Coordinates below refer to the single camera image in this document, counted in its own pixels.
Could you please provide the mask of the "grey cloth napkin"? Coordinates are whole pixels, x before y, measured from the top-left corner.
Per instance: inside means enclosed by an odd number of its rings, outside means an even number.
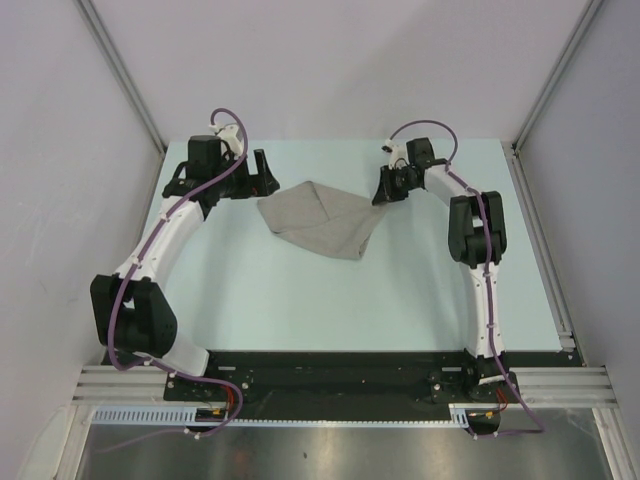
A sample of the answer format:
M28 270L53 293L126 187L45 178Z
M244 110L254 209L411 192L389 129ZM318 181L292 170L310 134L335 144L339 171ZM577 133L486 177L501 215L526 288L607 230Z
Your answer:
M387 212L365 197L305 181L257 202L270 232L329 258L360 260Z

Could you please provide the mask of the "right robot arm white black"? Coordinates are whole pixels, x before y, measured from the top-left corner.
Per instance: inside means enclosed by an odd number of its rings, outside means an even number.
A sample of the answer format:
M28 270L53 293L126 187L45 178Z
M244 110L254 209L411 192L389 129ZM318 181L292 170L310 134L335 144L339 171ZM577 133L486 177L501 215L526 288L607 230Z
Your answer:
M461 388L469 399L484 401L507 375L497 305L499 264L507 248L502 197L463 180L435 156L426 137L405 145L388 139L382 150L389 161L380 168L374 205L403 201L423 189L448 207L447 245L463 274L470 315L464 349L469 370L461 376Z

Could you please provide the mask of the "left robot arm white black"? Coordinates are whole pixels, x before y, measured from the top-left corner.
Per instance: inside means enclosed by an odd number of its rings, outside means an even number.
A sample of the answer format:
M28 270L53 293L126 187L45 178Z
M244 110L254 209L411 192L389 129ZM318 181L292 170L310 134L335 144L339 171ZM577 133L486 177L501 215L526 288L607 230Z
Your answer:
M151 230L113 274L97 275L90 285L98 338L109 353L133 354L187 374L187 389L202 400L219 392L221 376L207 366L208 351L181 333L164 287L183 248L220 200L266 197L279 189L265 152L254 152L256 173L249 171L247 153L236 124L191 137L186 160L161 193Z

